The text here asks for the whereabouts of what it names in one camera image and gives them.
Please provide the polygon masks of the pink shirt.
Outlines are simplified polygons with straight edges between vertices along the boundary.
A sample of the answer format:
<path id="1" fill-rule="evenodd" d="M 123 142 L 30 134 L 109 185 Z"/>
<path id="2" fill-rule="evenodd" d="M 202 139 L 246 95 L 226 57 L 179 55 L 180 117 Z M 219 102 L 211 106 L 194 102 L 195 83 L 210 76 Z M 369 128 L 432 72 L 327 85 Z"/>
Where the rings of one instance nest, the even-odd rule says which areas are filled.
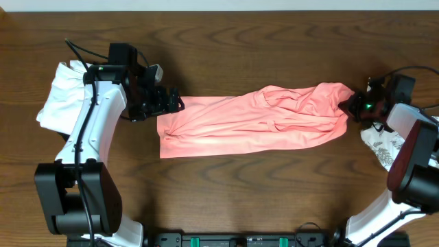
<path id="1" fill-rule="evenodd" d="M 161 158 L 301 150 L 347 130 L 339 103 L 353 96 L 342 83 L 305 89 L 266 86 L 241 96 L 183 97 L 185 109 L 157 118 Z"/>

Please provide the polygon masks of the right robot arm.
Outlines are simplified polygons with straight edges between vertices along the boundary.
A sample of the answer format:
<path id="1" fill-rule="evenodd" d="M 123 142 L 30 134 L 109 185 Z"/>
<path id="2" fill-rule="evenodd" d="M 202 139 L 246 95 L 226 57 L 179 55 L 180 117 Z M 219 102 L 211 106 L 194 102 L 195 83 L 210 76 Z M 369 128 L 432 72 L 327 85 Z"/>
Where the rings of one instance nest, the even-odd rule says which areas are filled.
<path id="1" fill-rule="evenodd" d="M 339 107 L 354 121 L 380 123 L 404 143 L 390 166 L 386 190 L 361 213 L 334 232 L 330 246 L 410 247 L 398 228 L 438 212 L 438 120 L 413 106 L 415 79 L 392 72 L 368 81 L 367 93 L 356 92 Z"/>

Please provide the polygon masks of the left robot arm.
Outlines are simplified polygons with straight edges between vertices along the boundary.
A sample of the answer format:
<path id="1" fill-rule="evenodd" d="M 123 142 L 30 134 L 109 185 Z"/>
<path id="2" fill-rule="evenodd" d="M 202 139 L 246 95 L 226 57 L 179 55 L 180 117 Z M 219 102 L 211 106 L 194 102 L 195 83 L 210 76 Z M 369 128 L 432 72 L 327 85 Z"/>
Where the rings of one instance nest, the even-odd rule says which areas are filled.
<path id="1" fill-rule="evenodd" d="M 34 181 L 45 221 L 68 246 L 146 246 L 142 223 L 123 215 L 106 167 L 123 111 L 131 122 L 184 110 L 178 89 L 159 85 L 158 68 L 141 65 L 128 43 L 112 43 L 106 62 L 86 66 L 84 101 L 73 132 L 53 163 L 41 163 Z"/>

